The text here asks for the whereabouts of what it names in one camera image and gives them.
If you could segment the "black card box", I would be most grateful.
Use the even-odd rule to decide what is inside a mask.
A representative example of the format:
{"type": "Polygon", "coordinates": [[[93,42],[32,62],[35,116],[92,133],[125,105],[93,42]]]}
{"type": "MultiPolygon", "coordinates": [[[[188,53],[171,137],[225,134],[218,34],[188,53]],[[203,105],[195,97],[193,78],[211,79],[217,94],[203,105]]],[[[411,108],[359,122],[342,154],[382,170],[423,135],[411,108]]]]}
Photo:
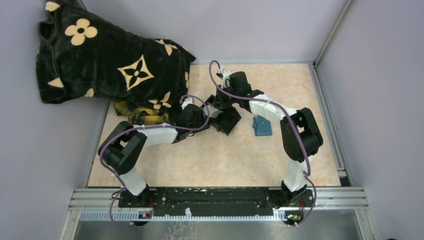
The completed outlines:
{"type": "Polygon", "coordinates": [[[228,136],[241,119],[237,109],[214,95],[210,95],[205,104],[202,110],[209,116],[209,125],[228,136]]]}

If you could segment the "blue card holder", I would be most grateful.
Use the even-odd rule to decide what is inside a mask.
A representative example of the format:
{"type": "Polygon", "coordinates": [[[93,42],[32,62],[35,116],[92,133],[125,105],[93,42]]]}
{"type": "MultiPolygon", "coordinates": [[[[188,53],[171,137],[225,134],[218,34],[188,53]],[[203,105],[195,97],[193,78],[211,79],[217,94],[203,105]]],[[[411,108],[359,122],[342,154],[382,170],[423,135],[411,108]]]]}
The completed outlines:
{"type": "Polygon", "coordinates": [[[253,117],[252,128],[256,137],[273,135],[271,122],[260,115],[253,117]]]}

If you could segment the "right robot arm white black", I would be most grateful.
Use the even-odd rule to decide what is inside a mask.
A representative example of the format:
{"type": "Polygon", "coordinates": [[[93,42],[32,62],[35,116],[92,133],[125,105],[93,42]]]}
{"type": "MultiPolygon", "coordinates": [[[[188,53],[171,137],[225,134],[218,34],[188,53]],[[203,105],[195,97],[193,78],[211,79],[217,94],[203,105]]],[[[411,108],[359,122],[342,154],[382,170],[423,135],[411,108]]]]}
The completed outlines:
{"type": "Polygon", "coordinates": [[[287,107],[260,90],[252,90],[243,71],[218,69],[216,75],[221,79],[217,87],[219,107],[237,103],[248,112],[279,124],[283,149],[289,157],[288,171],[281,183],[281,199],[287,206],[295,206],[306,190],[311,160],[324,143],[314,114],[307,107],[287,107]]]}

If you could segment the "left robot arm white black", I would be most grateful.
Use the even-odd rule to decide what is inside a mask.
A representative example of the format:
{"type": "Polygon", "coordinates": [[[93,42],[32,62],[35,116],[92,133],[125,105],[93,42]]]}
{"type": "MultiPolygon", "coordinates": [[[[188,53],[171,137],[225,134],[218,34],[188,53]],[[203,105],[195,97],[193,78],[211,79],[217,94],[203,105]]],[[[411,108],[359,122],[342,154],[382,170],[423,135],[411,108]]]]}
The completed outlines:
{"type": "Polygon", "coordinates": [[[190,133],[206,129],[212,111],[205,105],[188,104],[176,122],[155,125],[133,125],[120,122],[98,149],[100,163],[110,170],[130,194],[138,207],[149,203],[148,184],[136,170],[136,163],[144,147],[178,143],[190,133]]]}

